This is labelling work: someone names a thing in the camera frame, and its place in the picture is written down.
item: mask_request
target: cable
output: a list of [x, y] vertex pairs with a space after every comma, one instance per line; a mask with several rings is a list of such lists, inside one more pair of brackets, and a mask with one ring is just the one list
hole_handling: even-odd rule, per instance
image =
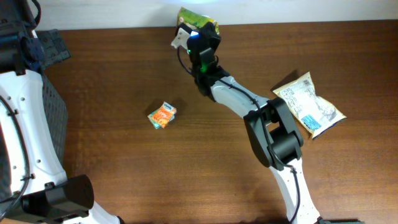
[[[180, 51], [179, 51], [179, 50], [180, 50], [180, 48], [178, 48], [178, 50], [177, 50], [177, 56], [178, 56], [178, 60], [179, 60], [180, 63], [181, 63], [181, 66], [185, 69], [185, 71], [187, 71], [189, 74], [192, 75], [192, 73], [189, 72], [188, 69], [186, 68], [186, 66], [182, 63], [181, 58], [180, 58]], [[244, 90], [242, 90], [242, 89], [240, 89], [240, 88], [238, 88], [238, 87], [236, 87], [236, 86], [234, 86], [234, 85], [232, 85], [232, 84], [229, 84], [229, 83], [227, 83], [226, 81], [224, 81], [224, 80], [222, 80], [222, 79], [220, 79], [220, 78], [212, 77], [212, 76], [210, 76], [210, 75], [208, 75], [207, 78], [210, 78], [210, 79], [219, 81], [219, 82], [223, 83], [224, 85], [226, 85], [226, 86], [228, 86], [228, 87], [230, 87], [230, 88], [233, 88], [233, 89], [235, 89], [235, 90], [238, 90], [238, 91], [240, 91], [241, 93], [245, 94], [245, 95], [253, 102], [253, 104], [255, 104], [255, 106], [257, 107], [258, 112], [261, 113], [261, 107], [260, 107], [259, 103], [257, 102], [257, 100], [255, 100], [255, 99], [254, 99], [249, 93], [247, 93], [246, 91], [244, 91]], [[295, 212], [294, 212], [294, 214], [293, 214], [292, 219], [289, 221], [289, 223], [293, 223], [293, 221], [295, 220], [295, 218], [296, 218], [296, 216], [297, 216], [297, 214], [298, 214], [298, 212], [299, 212], [300, 203], [301, 203], [300, 186], [299, 186], [299, 180], [298, 180], [298, 178], [297, 178], [297, 171], [295, 170], [294, 166], [285, 164], [284, 162], [282, 162], [282, 161], [278, 158], [277, 154], [275, 153], [274, 149], [272, 148], [271, 141], [270, 141], [270, 139], [269, 139], [269, 136], [268, 136], [268, 133], [267, 133], [267, 129], [266, 129], [266, 122], [264, 121], [264, 118], [263, 118], [262, 116], [260, 116], [260, 120], [261, 120], [262, 130], [263, 130], [263, 132], [264, 132], [264, 134], [265, 134], [265, 136], [266, 136], [266, 141], [267, 141], [267, 145], [268, 145], [268, 148], [269, 148], [269, 152], [271, 152], [273, 159], [274, 159], [276, 162], [278, 162], [280, 165], [282, 165], [282, 166], [284, 166], [284, 167], [286, 167], [286, 168], [289, 168], [289, 169], [291, 170], [291, 173], [293, 173], [293, 176], [294, 176], [294, 181], [295, 181], [296, 190], [297, 190], [297, 206], [296, 206], [296, 209], [295, 209]]]
[[40, 7], [40, 4], [37, 0], [32, 0], [33, 4], [36, 6], [37, 8], [37, 16], [35, 17], [35, 23], [36, 23], [36, 27], [39, 25], [40, 20], [42, 18], [42, 8]]
[[14, 123], [14, 126], [17, 129], [17, 134], [19, 137], [19, 142], [21, 144], [21, 148], [22, 148], [22, 153], [24, 155], [24, 162], [25, 162], [25, 174], [26, 177], [24, 177], [22, 180], [24, 181], [24, 185], [22, 186], [21, 190], [18, 192], [17, 196], [14, 198], [14, 200], [12, 201], [12, 203], [10, 204], [10, 206], [8, 206], [5, 211], [2, 212], [2, 214], [0, 215], [0, 222], [7, 216], [7, 214], [15, 207], [15, 205], [17, 204], [17, 202], [21, 199], [21, 197], [23, 196], [23, 194], [25, 193], [27, 186], [29, 184], [29, 179], [30, 179], [30, 164], [29, 164], [29, 158], [28, 158], [28, 154], [27, 154], [27, 149], [26, 149], [26, 145], [25, 145], [25, 141], [24, 141], [24, 137], [22, 135], [22, 131], [21, 131], [21, 127], [18, 124], [17, 118], [16, 118], [16, 114], [12, 111], [11, 107], [8, 105], [7, 101], [0, 96], [0, 101], [1, 103], [3, 103], [3, 105], [7, 108], [8, 112], [9, 112], [9, 116], [12, 119], [12, 122]]

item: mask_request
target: small snack packet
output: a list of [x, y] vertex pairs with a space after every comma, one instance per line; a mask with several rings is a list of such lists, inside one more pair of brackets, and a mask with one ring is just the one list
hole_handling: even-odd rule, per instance
[[184, 7], [181, 7], [180, 12], [178, 13], [177, 17], [177, 27], [181, 23], [185, 23], [189, 28], [198, 30], [205, 26], [206, 23], [211, 22], [214, 24], [216, 27], [216, 32], [217, 34], [220, 34], [220, 27], [218, 25], [218, 22], [216, 22], [214, 19], [208, 17], [208, 16], [202, 16], [199, 14], [196, 14], [192, 11], [189, 11], [188, 9], [185, 9]]
[[312, 139], [346, 118], [333, 104], [315, 94], [309, 72], [274, 93], [285, 100], [290, 112], [312, 133]]
[[172, 105], [163, 102], [163, 105], [148, 115], [148, 118], [156, 129], [160, 127], [165, 128], [166, 125], [175, 118], [174, 114], [176, 112], [177, 109], [175, 109]]

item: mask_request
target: wood grain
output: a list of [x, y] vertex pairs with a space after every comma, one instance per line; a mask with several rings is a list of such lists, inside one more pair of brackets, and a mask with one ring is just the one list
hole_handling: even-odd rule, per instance
[[[243, 122], [201, 96], [178, 64], [174, 32], [62, 32], [73, 57], [46, 74], [69, 111], [68, 176], [88, 175], [96, 201], [126, 223], [285, 217]], [[286, 76], [310, 71], [317, 94], [348, 117], [315, 141], [300, 126], [305, 177], [321, 215], [396, 223], [398, 21], [222, 26], [221, 36], [220, 64], [246, 88], [274, 98], [270, 89]], [[155, 130], [147, 115], [163, 101], [178, 113]]]

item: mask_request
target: white wall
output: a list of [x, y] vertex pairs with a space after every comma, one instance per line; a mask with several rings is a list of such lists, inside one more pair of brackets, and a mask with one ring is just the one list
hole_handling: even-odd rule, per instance
[[39, 0], [39, 29], [175, 26], [181, 6], [220, 24], [398, 19], [398, 0]]

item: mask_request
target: wooden table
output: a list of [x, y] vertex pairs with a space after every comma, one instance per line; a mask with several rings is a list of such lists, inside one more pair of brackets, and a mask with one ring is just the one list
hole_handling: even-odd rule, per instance
[[[88, 175], [96, 201], [128, 224], [285, 217], [243, 121], [201, 96], [170, 46], [174, 32], [62, 32], [73, 57], [46, 74], [69, 111], [68, 176]], [[221, 26], [221, 36], [220, 64], [246, 88], [274, 98], [276, 84], [310, 71], [317, 94], [348, 117], [315, 141], [297, 123], [321, 215], [397, 223], [398, 21]], [[155, 130], [147, 115], [163, 101], [178, 113]]]

